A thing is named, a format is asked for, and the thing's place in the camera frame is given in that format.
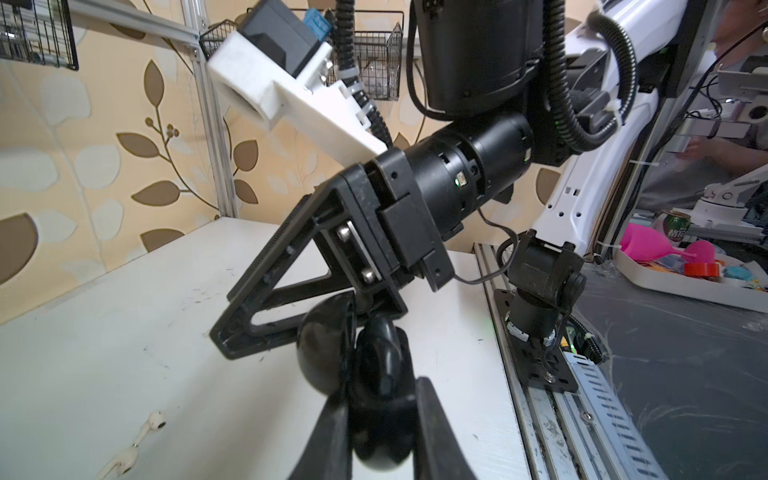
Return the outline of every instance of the pink object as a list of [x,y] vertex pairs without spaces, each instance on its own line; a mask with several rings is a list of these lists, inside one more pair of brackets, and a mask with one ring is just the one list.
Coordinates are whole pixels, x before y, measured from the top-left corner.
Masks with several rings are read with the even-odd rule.
[[691,245],[688,245],[688,248],[685,249],[685,253],[694,255],[696,263],[715,263],[715,246],[706,240],[697,240]]
[[680,255],[686,262],[713,263],[715,261],[715,247],[706,240],[694,242],[681,252],[672,247],[663,233],[635,223],[627,226],[624,238],[621,239],[621,251],[636,262],[651,262],[671,253]]

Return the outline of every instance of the person's hand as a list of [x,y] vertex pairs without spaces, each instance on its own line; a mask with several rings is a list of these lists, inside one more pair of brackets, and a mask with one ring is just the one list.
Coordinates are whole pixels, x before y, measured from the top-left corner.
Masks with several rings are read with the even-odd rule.
[[701,160],[705,157],[718,158],[730,142],[723,138],[692,137],[685,151],[676,154],[681,160]]

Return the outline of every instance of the black mount base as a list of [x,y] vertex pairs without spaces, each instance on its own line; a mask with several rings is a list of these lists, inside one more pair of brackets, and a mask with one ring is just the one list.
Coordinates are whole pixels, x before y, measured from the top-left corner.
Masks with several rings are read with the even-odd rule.
[[[495,290],[493,293],[496,308],[502,319],[507,317],[509,306],[512,305],[513,293],[507,290]],[[571,367],[565,361],[565,356],[559,346],[546,351],[540,343],[525,342],[517,336],[506,331],[515,371],[520,382],[524,386],[535,386],[549,389],[554,392],[576,392],[578,384]],[[541,359],[546,359],[549,364],[549,372],[541,364]]]

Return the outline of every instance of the black cylindrical joint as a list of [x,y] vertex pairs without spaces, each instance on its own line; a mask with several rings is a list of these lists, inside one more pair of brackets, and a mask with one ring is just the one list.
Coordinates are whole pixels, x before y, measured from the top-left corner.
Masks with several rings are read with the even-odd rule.
[[543,55],[543,0],[414,0],[429,106],[491,110],[520,94]]
[[532,147],[523,115],[494,112],[456,121],[406,150],[440,234],[520,178]]

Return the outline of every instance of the blue object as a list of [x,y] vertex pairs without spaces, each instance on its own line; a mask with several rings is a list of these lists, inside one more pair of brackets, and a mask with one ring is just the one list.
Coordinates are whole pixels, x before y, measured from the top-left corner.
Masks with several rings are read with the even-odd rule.
[[685,275],[685,260],[674,253],[655,260],[657,264],[680,275]]
[[323,18],[317,8],[310,8],[304,14],[304,25],[310,28],[318,40],[324,41],[331,32],[331,24]]
[[737,280],[751,281],[755,276],[747,268],[743,266],[729,266],[723,271],[723,276],[726,278],[735,278]]

